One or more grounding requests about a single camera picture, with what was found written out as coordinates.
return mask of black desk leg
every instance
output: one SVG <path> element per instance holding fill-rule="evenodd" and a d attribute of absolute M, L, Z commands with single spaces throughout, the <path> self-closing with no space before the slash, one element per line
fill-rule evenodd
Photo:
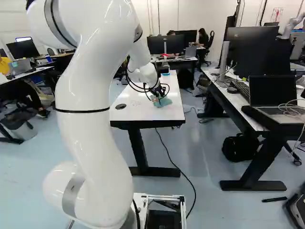
<path fill-rule="evenodd" d="M 204 113 L 199 113 L 197 118 L 228 118 L 228 114 L 224 113 L 224 109 L 219 105 L 214 96 L 208 92 L 206 94 L 206 104 Z"/>
<path fill-rule="evenodd" d="M 137 167 L 129 167 L 133 176 L 180 177 L 180 171 L 176 168 L 149 167 L 140 130 L 136 128 L 129 129 L 128 134 L 138 165 Z"/>
<path fill-rule="evenodd" d="M 259 181 L 284 144 L 283 139 L 269 136 L 264 140 L 262 148 L 255 155 L 240 180 L 222 180 L 220 181 L 221 189 L 223 191 L 286 191 L 287 188 L 282 181 Z"/>
<path fill-rule="evenodd" d="M 15 144 L 21 144 L 24 141 L 21 139 L 13 138 L 7 131 L 4 129 L 4 127 L 0 124 L 0 133 L 3 134 L 5 137 L 0 137 L 0 142 L 6 142 L 6 143 L 15 143 Z"/>
<path fill-rule="evenodd" d="M 196 61 L 192 61 L 192 76 L 193 76 L 193 82 L 195 81 L 195 68 L 196 68 Z"/>

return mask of white wall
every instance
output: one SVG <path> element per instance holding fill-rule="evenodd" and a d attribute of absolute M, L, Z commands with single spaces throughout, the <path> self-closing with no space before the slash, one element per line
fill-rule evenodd
<path fill-rule="evenodd" d="M 244 10 L 241 26 L 258 25 L 265 0 L 242 0 Z M 143 28 L 144 37 L 158 35 L 158 0 L 132 0 Z M 160 33 L 168 30 L 198 30 L 205 28 L 207 33 L 215 31 L 215 38 L 208 56 L 218 60 L 220 56 L 227 16 L 235 12 L 237 0 L 159 0 Z M 268 0 L 263 23 L 269 22 L 274 7 L 283 7 L 280 21 L 284 28 L 291 17 L 296 17 L 302 0 Z M 16 37 L 31 36 L 25 12 L 25 0 L 0 0 L 0 40 L 3 43 L 15 42 Z M 44 46 L 33 37 L 38 51 L 46 53 Z"/>
<path fill-rule="evenodd" d="M 32 37 L 38 52 L 47 54 L 43 44 L 30 32 L 25 3 L 25 0 L 0 0 L 0 48 L 6 49 L 5 44 L 15 42 L 17 37 Z"/>

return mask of yellow object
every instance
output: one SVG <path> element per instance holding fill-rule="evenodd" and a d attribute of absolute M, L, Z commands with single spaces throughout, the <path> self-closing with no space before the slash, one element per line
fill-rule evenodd
<path fill-rule="evenodd" d="M 0 57 L 0 73 L 8 74 L 10 73 L 9 63 L 11 60 L 8 57 Z"/>

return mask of black monitor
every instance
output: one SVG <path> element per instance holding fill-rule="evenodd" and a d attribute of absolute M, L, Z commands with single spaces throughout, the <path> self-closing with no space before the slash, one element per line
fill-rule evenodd
<path fill-rule="evenodd" d="M 184 35 L 184 46 L 189 47 L 189 43 L 197 41 L 197 30 L 175 31 L 176 35 Z"/>
<path fill-rule="evenodd" d="M 236 65 L 237 75 L 248 79 L 249 75 L 290 73 L 289 61 L 285 61 L 276 69 L 274 67 L 276 64 L 270 64 L 270 59 L 275 57 L 272 52 L 277 52 L 276 56 L 280 58 L 286 56 L 281 53 L 282 48 L 275 50 L 278 45 L 276 40 L 278 29 L 278 26 L 228 28 L 226 36 L 226 41 L 230 41 L 228 59 L 233 60 L 233 65 Z"/>
<path fill-rule="evenodd" d="M 15 59 L 23 58 L 22 52 L 17 46 L 17 42 L 6 44 L 6 46 Z"/>
<path fill-rule="evenodd" d="M 23 57 L 25 58 L 37 57 L 40 55 L 32 39 L 18 42 L 17 46 L 22 50 Z"/>
<path fill-rule="evenodd" d="M 1 57 L 8 57 L 4 51 L 4 49 L 0 49 L 0 56 Z"/>
<path fill-rule="evenodd" d="M 184 46 L 184 35 L 147 37 L 147 45 L 151 54 L 164 53 L 166 42 L 167 53 L 181 53 Z"/>
<path fill-rule="evenodd" d="M 39 56 L 39 52 L 33 40 L 27 40 L 22 42 L 14 42 L 6 44 L 11 54 L 15 59 L 31 58 Z"/>
<path fill-rule="evenodd" d="M 266 22 L 264 26 L 278 26 L 278 22 Z"/>

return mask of desk surface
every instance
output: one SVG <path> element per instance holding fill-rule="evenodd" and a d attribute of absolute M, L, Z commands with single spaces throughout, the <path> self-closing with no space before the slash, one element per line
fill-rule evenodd
<path fill-rule="evenodd" d="M 159 57 L 160 55 L 152 55 L 152 59 L 151 62 L 165 62 L 165 60 L 158 60 L 157 57 Z M 196 57 L 190 57 L 190 58 L 181 58 L 181 57 L 176 57 L 175 59 L 170 59 L 167 60 L 167 62 L 184 62 L 184 61 L 197 61 L 198 59 Z"/>
<path fill-rule="evenodd" d="M 216 77 L 211 75 L 209 71 L 203 71 L 206 76 L 213 82 L 213 84 L 219 89 L 219 91 L 230 101 L 230 103 L 235 107 L 235 109 L 243 116 L 243 118 L 249 123 L 249 125 L 255 130 L 255 131 L 265 131 L 267 130 L 264 126 L 260 125 L 258 122 L 256 122 L 254 119 L 247 116 L 245 113 L 242 112 L 242 106 L 249 105 L 248 101 L 241 95 L 241 94 L 230 94 L 227 92 L 227 88 L 222 88 L 220 83 L 215 82 Z M 226 74 L 227 76 L 231 77 L 232 79 L 236 79 L 238 76 L 234 75 L 231 71 Z M 302 91 L 298 90 L 298 99 L 303 99 L 300 94 Z M 301 100 L 298 101 L 299 106 L 305 107 L 305 101 Z"/>
<path fill-rule="evenodd" d="M 7 80 L 6 82 L 0 83 L 0 85 L 3 85 L 3 84 L 6 84 L 6 83 L 9 83 L 9 82 L 12 82 L 12 81 L 17 80 L 17 79 L 20 79 L 20 78 L 27 77 L 27 76 L 29 76 L 29 75 L 33 75 L 33 74 L 36 74 L 36 73 L 45 71 L 45 70 L 50 69 L 50 68 L 53 68 L 53 67 L 51 66 L 51 67 L 40 67 L 40 68 L 36 68 L 36 71 L 34 71 L 34 72 L 31 72 L 31 73 L 22 73 L 22 74 L 16 75 L 14 79 L 12 79 L 12 80 Z"/>
<path fill-rule="evenodd" d="M 69 55 L 73 55 L 74 53 L 63 53 L 63 54 L 58 54 L 58 55 L 55 55 L 55 56 L 50 56 L 51 58 L 57 58 L 57 57 L 63 57 L 63 56 L 69 56 Z M 41 59 L 46 59 L 45 56 L 40 56 L 40 57 L 36 57 L 35 58 L 36 60 L 41 60 Z"/>
<path fill-rule="evenodd" d="M 160 81 L 169 84 L 170 92 L 167 97 L 172 100 L 172 104 L 157 108 L 147 99 L 145 93 L 139 93 L 128 85 L 110 107 L 110 121 L 182 121 L 184 123 L 185 117 L 176 71 L 172 70 L 169 76 L 162 76 Z M 115 109 L 119 104 L 127 106 L 122 110 Z"/>

